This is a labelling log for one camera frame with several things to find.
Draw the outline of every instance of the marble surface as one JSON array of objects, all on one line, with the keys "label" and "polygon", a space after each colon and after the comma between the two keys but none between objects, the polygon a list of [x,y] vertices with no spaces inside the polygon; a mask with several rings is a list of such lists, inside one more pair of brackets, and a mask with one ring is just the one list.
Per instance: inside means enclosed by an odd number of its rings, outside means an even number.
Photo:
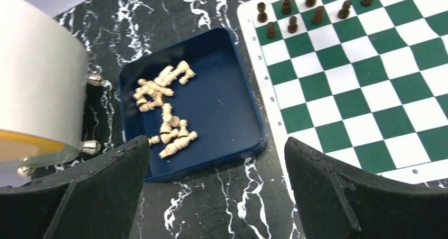
[{"label": "marble surface", "polygon": [[[235,36],[268,122],[236,15],[245,1],[87,0],[55,17],[86,46],[90,71],[107,80],[103,88],[88,87],[83,139],[98,140],[102,152],[123,143],[117,76],[126,63],[218,26]],[[304,238],[269,135],[268,128],[268,148],[257,159],[173,183],[145,184],[130,238]],[[38,174],[61,171],[89,158],[81,155]],[[447,187],[448,181],[427,186]]]}]

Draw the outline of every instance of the navy blue plastic tray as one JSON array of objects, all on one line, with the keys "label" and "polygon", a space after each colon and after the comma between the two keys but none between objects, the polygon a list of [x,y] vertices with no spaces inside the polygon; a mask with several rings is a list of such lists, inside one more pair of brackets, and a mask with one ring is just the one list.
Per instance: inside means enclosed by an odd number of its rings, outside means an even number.
[{"label": "navy blue plastic tray", "polygon": [[185,60],[197,74],[185,86],[169,87],[172,114],[188,121],[199,137],[176,154],[161,159],[163,143],[151,146],[146,182],[168,182],[240,159],[266,149],[265,128],[230,33],[213,29],[127,64],[119,76],[126,140],[159,134],[160,107],[140,112],[132,95],[140,78],[152,80],[167,65]]}]

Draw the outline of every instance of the green and white chessboard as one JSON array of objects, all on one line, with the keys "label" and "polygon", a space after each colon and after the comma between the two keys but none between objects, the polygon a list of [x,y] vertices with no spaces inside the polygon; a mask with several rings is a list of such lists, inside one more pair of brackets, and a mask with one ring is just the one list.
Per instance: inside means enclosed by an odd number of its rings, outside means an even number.
[{"label": "green and white chessboard", "polygon": [[[288,136],[371,173],[448,178],[448,0],[252,0],[238,18],[285,174]],[[257,4],[268,20],[257,20]],[[315,8],[324,21],[315,25]],[[298,31],[287,31],[297,17]],[[275,23],[276,38],[266,37]]]}]

